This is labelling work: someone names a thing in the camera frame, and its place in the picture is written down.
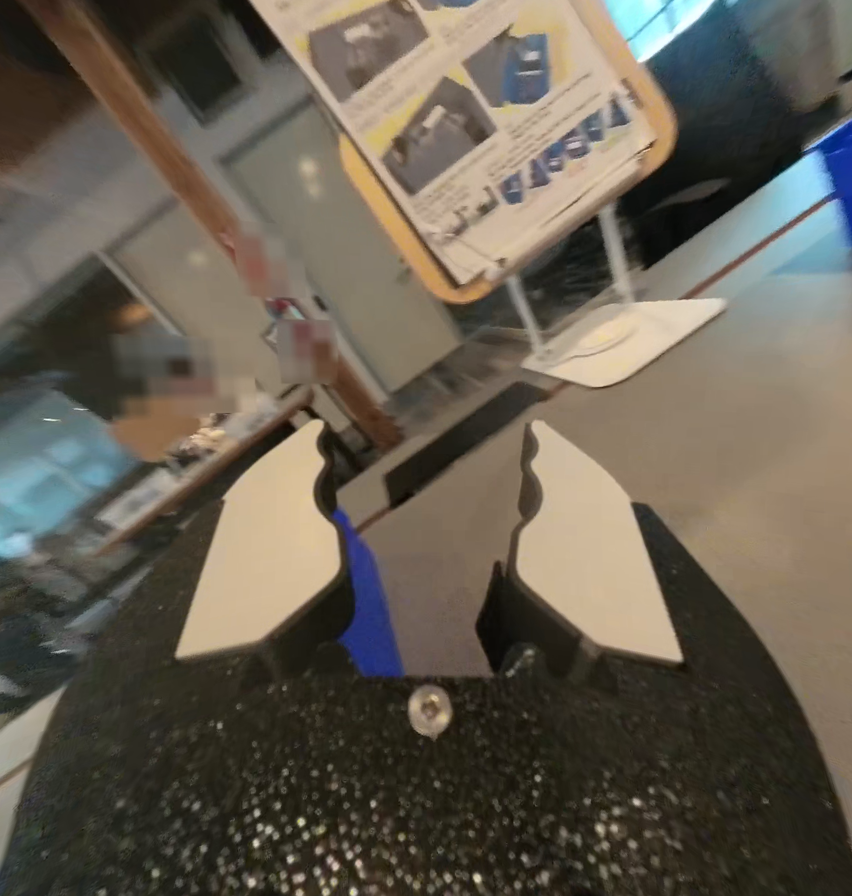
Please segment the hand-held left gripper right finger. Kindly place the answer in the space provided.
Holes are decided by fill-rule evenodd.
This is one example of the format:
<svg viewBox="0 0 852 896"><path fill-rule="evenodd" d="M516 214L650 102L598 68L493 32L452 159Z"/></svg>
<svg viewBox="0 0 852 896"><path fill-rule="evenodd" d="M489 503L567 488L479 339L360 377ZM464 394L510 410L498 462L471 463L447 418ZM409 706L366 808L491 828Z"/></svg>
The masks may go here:
<svg viewBox="0 0 852 896"><path fill-rule="evenodd" d="M541 420L524 428L520 472L519 519L476 621L492 671L520 646L540 652L559 678L608 656L681 666L675 625L618 481Z"/></svg>

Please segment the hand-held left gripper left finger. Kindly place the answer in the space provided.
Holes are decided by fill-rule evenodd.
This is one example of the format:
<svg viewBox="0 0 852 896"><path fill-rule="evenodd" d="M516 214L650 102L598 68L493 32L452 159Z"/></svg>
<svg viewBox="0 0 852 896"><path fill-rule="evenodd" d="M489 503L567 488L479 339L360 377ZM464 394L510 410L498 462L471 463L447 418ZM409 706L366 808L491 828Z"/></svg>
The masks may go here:
<svg viewBox="0 0 852 896"><path fill-rule="evenodd" d="M177 662L248 659L273 678L294 678L350 627L355 596L335 518L331 436L324 421L308 422L230 487Z"/></svg>

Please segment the wooden background table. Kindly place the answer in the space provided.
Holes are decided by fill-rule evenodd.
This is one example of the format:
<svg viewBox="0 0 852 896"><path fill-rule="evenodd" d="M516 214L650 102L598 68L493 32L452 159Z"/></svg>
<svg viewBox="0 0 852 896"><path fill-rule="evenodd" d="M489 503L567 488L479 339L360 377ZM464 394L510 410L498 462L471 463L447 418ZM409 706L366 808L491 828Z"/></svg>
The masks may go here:
<svg viewBox="0 0 852 896"><path fill-rule="evenodd" d="M167 459L164 466L156 467L106 505L94 517L103 529L101 540L92 545L90 555L100 556L129 542L160 517L179 508L269 433L307 411L313 397L309 387L297 387L281 399L257 394L251 409L234 412L218 424L216 429L222 435L215 439L212 449L204 450L201 457L186 466L174 466Z"/></svg>

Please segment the black rectangular desk pad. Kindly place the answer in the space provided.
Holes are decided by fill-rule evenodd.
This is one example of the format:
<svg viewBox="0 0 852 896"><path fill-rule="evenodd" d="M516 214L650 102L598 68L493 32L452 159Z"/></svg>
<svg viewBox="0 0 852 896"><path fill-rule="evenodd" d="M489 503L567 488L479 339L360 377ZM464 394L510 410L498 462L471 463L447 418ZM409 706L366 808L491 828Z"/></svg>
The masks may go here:
<svg viewBox="0 0 852 896"><path fill-rule="evenodd" d="M466 454L549 397L548 389L514 382L480 404L385 474L389 508L415 497Z"/></svg>

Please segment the white board stand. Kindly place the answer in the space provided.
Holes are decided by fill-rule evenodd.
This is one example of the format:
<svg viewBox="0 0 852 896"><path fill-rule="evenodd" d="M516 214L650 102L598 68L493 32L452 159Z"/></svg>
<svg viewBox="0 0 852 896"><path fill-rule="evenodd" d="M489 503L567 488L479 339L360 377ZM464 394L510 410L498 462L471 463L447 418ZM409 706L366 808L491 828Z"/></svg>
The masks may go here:
<svg viewBox="0 0 852 896"><path fill-rule="evenodd" d="M519 275L505 285L532 353L523 367L588 389L618 385L656 362L728 309L721 297L638 301L627 266L615 205L599 210L615 301L591 308L548 341L543 337Z"/></svg>

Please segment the grey door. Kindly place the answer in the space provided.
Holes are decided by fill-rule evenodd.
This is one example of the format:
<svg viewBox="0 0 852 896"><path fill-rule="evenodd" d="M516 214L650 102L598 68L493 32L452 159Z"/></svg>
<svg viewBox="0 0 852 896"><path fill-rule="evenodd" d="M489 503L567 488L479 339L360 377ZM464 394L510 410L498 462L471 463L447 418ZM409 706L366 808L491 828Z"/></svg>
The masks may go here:
<svg viewBox="0 0 852 896"><path fill-rule="evenodd" d="M352 186L336 132L313 99L261 126L223 163L383 391L396 393L462 345L450 314Z"/></svg>

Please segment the black office chair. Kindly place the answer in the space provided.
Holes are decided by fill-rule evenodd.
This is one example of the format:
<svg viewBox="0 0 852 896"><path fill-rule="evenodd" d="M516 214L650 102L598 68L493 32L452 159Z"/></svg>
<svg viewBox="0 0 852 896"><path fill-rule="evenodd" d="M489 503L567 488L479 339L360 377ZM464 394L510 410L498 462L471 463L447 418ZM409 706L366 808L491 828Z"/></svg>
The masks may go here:
<svg viewBox="0 0 852 896"><path fill-rule="evenodd" d="M620 201L644 268L798 161L835 121L828 2L712 2L645 63L678 122L668 161Z"/></svg>

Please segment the wooden instruction board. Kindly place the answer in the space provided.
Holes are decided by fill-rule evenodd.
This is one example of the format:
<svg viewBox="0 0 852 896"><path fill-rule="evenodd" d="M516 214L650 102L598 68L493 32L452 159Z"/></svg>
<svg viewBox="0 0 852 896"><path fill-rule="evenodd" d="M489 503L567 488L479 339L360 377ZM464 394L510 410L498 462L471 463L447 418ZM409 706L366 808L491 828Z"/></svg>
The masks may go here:
<svg viewBox="0 0 852 896"><path fill-rule="evenodd" d="M344 173L449 305L521 273L678 138L601 2L252 5L337 122Z"/></svg>

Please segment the wooden post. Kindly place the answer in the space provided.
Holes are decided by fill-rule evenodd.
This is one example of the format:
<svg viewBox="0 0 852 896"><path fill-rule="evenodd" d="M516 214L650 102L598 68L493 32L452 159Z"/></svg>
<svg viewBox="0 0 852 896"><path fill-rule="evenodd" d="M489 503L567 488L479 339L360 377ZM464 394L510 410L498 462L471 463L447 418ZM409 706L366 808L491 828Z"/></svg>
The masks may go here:
<svg viewBox="0 0 852 896"><path fill-rule="evenodd" d="M243 259L239 251L242 237L251 237L248 225L240 222L227 199L160 118L99 17L85 2L17 3L56 46L175 199L241 274ZM268 250L263 245L261 249L262 273L266 272L275 287L268 290L267 297L286 299L299 312L307 310L299 304L300 296L295 290L300 285L299 277L292 271L285 250ZM402 432L397 423L374 400L342 352L328 385L334 388L342 409L381 453L401 444Z"/></svg>

